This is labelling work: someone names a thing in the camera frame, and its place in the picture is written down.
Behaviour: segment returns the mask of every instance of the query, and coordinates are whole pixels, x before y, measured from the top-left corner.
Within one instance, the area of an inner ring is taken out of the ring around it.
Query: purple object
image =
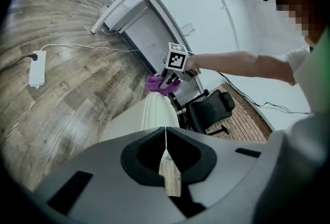
[[[146,81],[146,84],[144,85],[144,88],[148,91],[159,92],[163,96],[168,96],[171,92],[176,92],[181,86],[181,81],[175,80],[166,89],[161,90],[159,88],[159,86],[163,80],[164,80],[163,77],[148,76],[148,79]]]

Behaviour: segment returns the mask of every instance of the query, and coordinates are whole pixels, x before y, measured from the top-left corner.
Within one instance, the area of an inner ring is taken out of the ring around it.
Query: black office chair
[[[203,94],[186,103],[188,123],[195,132],[206,133],[206,129],[211,125],[231,117],[235,108],[233,98],[228,92],[214,91],[211,95],[208,90]],[[208,96],[202,101],[195,102],[201,97]],[[220,132],[229,134],[228,129],[221,125],[221,130],[210,133],[215,135]]]

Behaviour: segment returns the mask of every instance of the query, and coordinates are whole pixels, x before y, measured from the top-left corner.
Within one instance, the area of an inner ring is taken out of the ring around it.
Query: wood-grain floor
[[[87,0],[99,10],[109,0]],[[0,69],[45,44],[128,50],[119,35],[93,35],[99,15],[84,0],[12,0]],[[34,189],[51,170],[99,142],[105,125],[146,96],[149,72],[134,53],[46,49],[45,85],[28,85],[30,59],[0,74],[0,147],[11,175]]]

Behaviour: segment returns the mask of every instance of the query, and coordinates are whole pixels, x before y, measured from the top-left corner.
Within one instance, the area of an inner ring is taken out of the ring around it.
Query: chair backrest
[[[233,98],[228,92],[214,91],[203,101],[186,104],[187,117],[192,129],[199,133],[211,125],[229,118],[235,108]]]

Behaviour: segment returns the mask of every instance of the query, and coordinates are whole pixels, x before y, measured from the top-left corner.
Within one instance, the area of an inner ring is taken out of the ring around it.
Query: black slot
[[[182,186],[181,197],[169,198],[187,218],[197,215],[206,209],[202,204],[192,201],[187,185]]]
[[[92,177],[90,173],[78,171],[47,204],[59,213],[67,215]]]
[[[217,163],[217,154],[209,146],[167,127],[167,149],[181,172],[182,184],[204,181]]]
[[[246,156],[255,157],[255,158],[259,158],[259,156],[261,155],[261,152],[253,151],[253,150],[249,150],[249,149],[245,149],[245,148],[238,148],[238,149],[236,149],[235,152],[244,154]]]
[[[165,128],[128,144],[121,153],[120,162],[126,173],[141,185],[164,186],[164,177],[158,174],[165,151]]]

